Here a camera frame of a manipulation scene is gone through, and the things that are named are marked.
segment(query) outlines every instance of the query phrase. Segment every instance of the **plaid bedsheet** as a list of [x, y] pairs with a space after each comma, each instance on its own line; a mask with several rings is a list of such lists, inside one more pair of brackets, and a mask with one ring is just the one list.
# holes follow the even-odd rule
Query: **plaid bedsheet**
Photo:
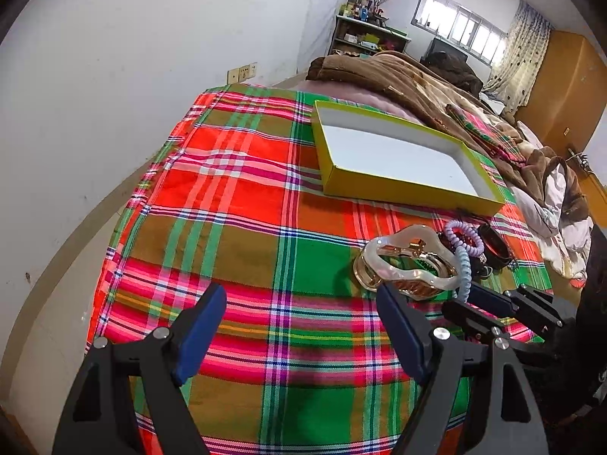
[[[351, 263], [371, 238], [417, 223], [439, 230], [450, 214], [324, 196], [310, 127], [316, 99], [327, 98], [246, 85], [198, 97], [131, 197], [103, 263], [89, 345], [101, 335], [141, 339], [211, 279], [225, 287], [219, 331], [182, 387], [216, 454], [386, 454], [420, 393]], [[508, 201], [492, 224], [519, 263], [488, 284], [549, 288], [512, 195], [480, 159]], [[438, 325], [440, 304], [417, 306]], [[132, 390], [146, 449], [160, 454], [141, 383]], [[467, 398], [463, 380], [451, 427]]]
[[445, 110], [451, 118], [479, 141], [490, 156], [494, 158], [498, 156], [520, 167], [527, 164], [527, 159], [518, 150], [514, 140], [497, 127], [484, 123], [480, 118], [453, 104], [447, 104]]

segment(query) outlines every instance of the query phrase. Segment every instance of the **purple coil hair tie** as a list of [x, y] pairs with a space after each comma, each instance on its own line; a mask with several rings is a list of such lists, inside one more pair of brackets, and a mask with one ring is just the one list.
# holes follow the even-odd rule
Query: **purple coil hair tie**
[[[466, 236], [468, 236], [474, 242], [474, 246], [467, 244], [464, 240], [459, 238], [457, 234], [455, 234], [453, 229], [460, 229]], [[449, 240], [449, 243], [451, 243], [454, 248], [462, 246], [465, 252], [474, 258], [478, 258], [485, 251], [485, 245], [483, 244], [483, 240], [476, 233], [476, 229], [474, 229], [474, 227], [468, 223], [455, 220], [449, 221], [445, 225], [444, 234]]]

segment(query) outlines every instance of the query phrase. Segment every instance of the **spiral hair tie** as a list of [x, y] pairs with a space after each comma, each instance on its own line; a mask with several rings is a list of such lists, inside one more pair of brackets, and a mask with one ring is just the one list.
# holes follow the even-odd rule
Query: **spiral hair tie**
[[[466, 236], [468, 236], [473, 242], [474, 246], [467, 244], [464, 240], [455, 234], [453, 229], [460, 229]], [[479, 258], [485, 251], [485, 245], [483, 240], [477, 234], [473, 226], [462, 221], [449, 221], [445, 225], [444, 235], [447, 237], [449, 243], [453, 248], [462, 247], [469, 256]]]
[[472, 268], [470, 267], [470, 256], [463, 247], [458, 246], [455, 249], [455, 256], [458, 259], [459, 268], [459, 291], [453, 291], [453, 298], [467, 303], [472, 285]]

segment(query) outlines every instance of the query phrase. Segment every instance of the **wooden wardrobe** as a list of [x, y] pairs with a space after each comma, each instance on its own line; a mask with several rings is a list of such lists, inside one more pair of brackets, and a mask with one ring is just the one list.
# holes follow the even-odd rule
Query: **wooden wardrobe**
[[550, 33], [529, 103], [515, 118], [560, 156], [582, 152], [607, 104], [607, 67], [581, 35]]

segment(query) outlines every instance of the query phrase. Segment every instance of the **yellow box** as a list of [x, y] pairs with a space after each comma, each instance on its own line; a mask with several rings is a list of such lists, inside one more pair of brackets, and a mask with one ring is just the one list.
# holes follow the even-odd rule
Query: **yellow box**
[[373, 34], [367, 34], [363, 41], [367, 41], [373, 44], [379, 44], [379, 38], [377, 36], [374, 36]]
[[493, 216], [506, 202], [458, 139], [391, 115], [316, 101], [324, 193]]

